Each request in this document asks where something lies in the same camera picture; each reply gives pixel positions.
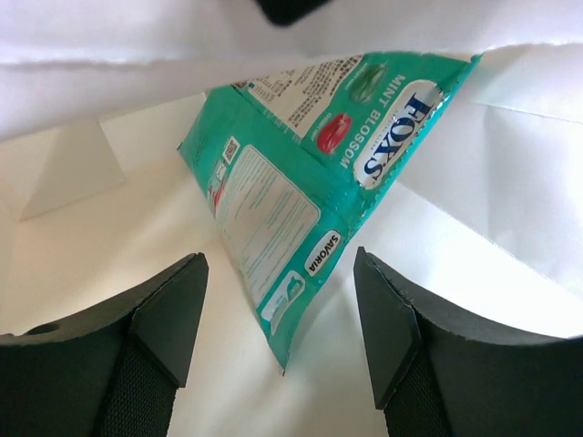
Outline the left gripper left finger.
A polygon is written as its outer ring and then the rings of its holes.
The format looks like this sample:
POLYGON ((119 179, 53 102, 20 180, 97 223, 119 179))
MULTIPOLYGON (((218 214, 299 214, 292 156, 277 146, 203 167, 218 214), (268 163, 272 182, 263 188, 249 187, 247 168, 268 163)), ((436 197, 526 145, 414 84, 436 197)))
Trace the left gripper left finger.
POLYGON ((85 310, 1 337, 4 436, 164 436, 209 276, 189 254, 85 310))

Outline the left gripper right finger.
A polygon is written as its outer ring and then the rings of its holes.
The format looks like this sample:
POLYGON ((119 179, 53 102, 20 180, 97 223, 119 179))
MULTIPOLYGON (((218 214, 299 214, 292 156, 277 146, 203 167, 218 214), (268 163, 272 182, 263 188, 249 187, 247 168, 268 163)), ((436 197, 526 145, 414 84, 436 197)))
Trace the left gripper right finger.
POLYGON ((582 340, 486 319, 359 249, 374 404, 391 436, 579 436, 582 340))

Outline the teal Fox's mint bag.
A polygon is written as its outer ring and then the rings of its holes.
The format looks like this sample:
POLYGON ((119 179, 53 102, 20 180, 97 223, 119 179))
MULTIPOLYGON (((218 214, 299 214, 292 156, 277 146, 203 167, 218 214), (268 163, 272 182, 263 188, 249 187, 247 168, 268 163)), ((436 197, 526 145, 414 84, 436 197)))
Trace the teal Fox's mint bag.
POLYGON ((372 52, 212 89, 179 146, 281 366, 479 56, 372 52))

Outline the brown paper bag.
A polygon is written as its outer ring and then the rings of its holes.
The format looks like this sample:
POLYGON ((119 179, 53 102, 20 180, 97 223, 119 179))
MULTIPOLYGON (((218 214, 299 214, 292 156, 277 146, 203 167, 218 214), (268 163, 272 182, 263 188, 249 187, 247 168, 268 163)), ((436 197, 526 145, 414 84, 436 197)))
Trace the brown paper bag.
POLYGON ((353 282, 365 247, 522 330, 582 332, 582 4, 1 4, 1 329, 127 290, 190 252, 209 286, 173 436, 384 436, 353 282), (481 56, 343 253, 280 369, 180 158, 208 89, 374 50, 481 56))

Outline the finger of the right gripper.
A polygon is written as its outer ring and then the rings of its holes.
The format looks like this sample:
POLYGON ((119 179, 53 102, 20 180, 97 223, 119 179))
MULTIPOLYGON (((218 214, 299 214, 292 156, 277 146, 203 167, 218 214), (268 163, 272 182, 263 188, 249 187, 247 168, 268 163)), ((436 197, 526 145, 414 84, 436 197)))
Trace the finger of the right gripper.
POLYGON ((330 0, 255 0, 267 20, 276 26, 290 26, 329 4, 330 0))

